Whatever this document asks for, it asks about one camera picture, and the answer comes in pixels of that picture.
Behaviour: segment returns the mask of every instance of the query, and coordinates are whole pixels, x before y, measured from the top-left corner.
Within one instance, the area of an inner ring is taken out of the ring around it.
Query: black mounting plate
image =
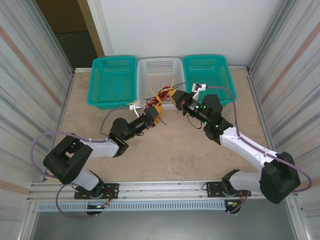
[[[112,199],[117,199],[119,194],[119,183],[103,183],[103,189],[108,189],[112,192]],[[81,190],[82,187],[75,188],[74,199],[109,199],[110,195],[102,191],[101,195],[97,198],[92,198]]]
[[[241,197],[239,191],[237,190],[235,190],[231,195],[226,194],[222,187],[222,181],[208,181],[202,186],[202,189],[206,191],[208,198]],[[245,197],[248,193],[247,190],[242,190],[241,192],[243,193],[243,197]]]

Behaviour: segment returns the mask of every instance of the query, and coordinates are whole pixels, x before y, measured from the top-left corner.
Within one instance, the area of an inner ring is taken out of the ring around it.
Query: white plastic basket
[[[157,94],[164,86],[179,85],[179,90],[185,91],[185,75],[182,61],[174,57],[147,58],[138,61],[137,67],[137,99],[146,101],[154,97],[150,86]],[[176,107],[171,101],[162,104],[164,110],[175,110]]]

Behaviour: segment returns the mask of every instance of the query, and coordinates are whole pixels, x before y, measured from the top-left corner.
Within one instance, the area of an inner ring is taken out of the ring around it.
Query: plastic basket
[[[191,92],[194,83],[207,86],[226,87],[237,99],[236,90],[232,82],[227,60],[221,55],[192,55],[183,58],[184,76],[187,92]],[[208,94],[216,94],[222,106],[232,102],[229,93],[223,89],[208,88],[199,94],[199,102],[202,102]]]
[[[154,97],[149,89],[157,94],[163,87],[181,84],[179,90],[185,91],[184,68],[182,61],[174,57],[147,58],[138,61],[137,68],[137,98],[146,101]],[[176,107],[171,101],[162,104],[164,110],[175,110]]]
[[[127,107],[137,97],[137,60],[108,56],[92,62],[87,102],[99,109]]]

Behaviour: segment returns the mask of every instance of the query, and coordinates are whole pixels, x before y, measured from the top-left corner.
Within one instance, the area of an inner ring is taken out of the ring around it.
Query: beige table surface
[[[231,71],[237,93],[240,131],[266,146],[258,114],[243,70]],[[75,75],[70,99],[62,123],[62,131],[85,138],[103,138],[99,130],[107,110],[87,104],[90,73]],[[232,104],[223,108],[222,115],[234,124]],[[118,117],[128,122],[136,118],[133,111],[113,112],[104,126],[109,133]],[[193,128],[186,116],[177,111],[164,111],[163,121],[127,141],[129,148],[120,157],[99,157],[87,161],[85,168],[104,181],[187,181],[219,180],[233,169],[245,172],[257,170],[232,150],[210,141],[202,129]],[[198,126],[196,119],[190,118]]]

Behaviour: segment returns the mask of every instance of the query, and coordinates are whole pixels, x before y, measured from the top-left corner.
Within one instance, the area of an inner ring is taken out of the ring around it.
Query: teal plastic basket
[[[92,62],[87,102],[99,109],[127,107],[137,97],[137,60],[107,56]]]
[[[236,90],[232,82],[227,60],[221,55],[191,55],[183,58],[183,69],[186,90],[190,93],[195,83],[207,86],[226,87],[237,99]],[[198,101],[201,103],[208,94],[216,94],[222,106],[232,103],[229,93],[223,89],[207,88],[201,91]]]

